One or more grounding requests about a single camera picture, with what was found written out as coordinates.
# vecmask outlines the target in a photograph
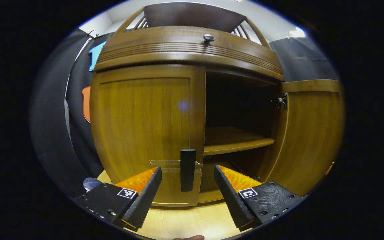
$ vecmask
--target cabinet panel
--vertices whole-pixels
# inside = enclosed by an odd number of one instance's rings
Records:
[[[306,195],[335,161],[344,131],[344,102],[335,80],[282,84],[288,108],[279,109],[275,144],[268,147],[263,176]]]
[[[181,149],[195,149],[202,163],[205,68],[151,65],[98,73],[90,117],[97,152],[114,183],[154,167],[149,161],[180,160]],[[181,192],[180,173],[163,173],[154,202],[194,205],[198,192],[199,183]]]
[[[235,167],[235,165],[233,165],[231,158],[229,157],[230,155],[231,153],[225,153],[204,157],[198,202],[211,202],[223,199],[223,195],[221,194],[217,183],[214,180],[214,167],[215,165],[219,164],[223,167],[240,171]]]

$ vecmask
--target light wood floor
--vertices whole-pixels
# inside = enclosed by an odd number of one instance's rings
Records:
[[[112,184],[105,171],[97,179]],[[206,240],[219,240],[240,233],[223,201],[190,208],[151,207],[143,227],[137,231],[137,234],[158,240],[195,235],[203,235]]]

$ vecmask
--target wooden railing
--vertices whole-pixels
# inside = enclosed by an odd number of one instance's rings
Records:
[[[137,22],[137,24],[134,26],[133,29],[128,29],[127,30],[127,27],[136,19],[138,18],[139,15],[141,15],[143,13],[143,8],[139,9],[137,12],[135,12],[133,15],[131,15],[120,27],[119,29],[113,34],[114,36],[115,35],[118,35],[122,32],[130,32],[130,31],[134,31],[134,30],[138,30],[138,29],[143,29],[143,28],[148,28],[149,27],[149,24],[146,20],[146,17],[143,16],[142,18],[140,18],[140,20]],[[265,46],[265,47],[269,47],[269,44],[267,43],[267,41],[265,40],[265,38],[263,37],[262,33],[259,31],[259,29],[254,25],[254,23],[252,23],[252,21],[249,19],[249,18],[245,18],[245,20],[240,23],[238,26],[236,26],[236,28],[231,32],[231,34],[234,34],[238,37],[241,37],[241,38],[245,38],[245,39],[248,39],[251,41],[250,39],[250,35],[248,35],[247,31],[245,30],[244,28],[244,25],[243,23],[246,22],[248,23],[248,25],[250,26],[250,28],[252,29],[252,31],[256,34],[257,38],[259,39],[260,43],[262,46]]]

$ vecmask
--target door hinge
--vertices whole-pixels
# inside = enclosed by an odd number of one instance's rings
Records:
[[[284,93],[284,97],[282,98],[279,95],[276,95],[276,97],[271,99],[270,102],[274,102],[278,108],[280,108],[282,103],[284,107],[287,108],[287,93]]]

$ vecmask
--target black handle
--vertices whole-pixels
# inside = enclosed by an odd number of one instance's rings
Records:
[[[180,191],[190,192],[193,188],[193,178],[195,175],[194,149],[180,150]]]
[[[214,39],[215,38],[212,35],[210,35],[210,34],[204,35],[204,43],[212,42],[212,41],[214,41]]]

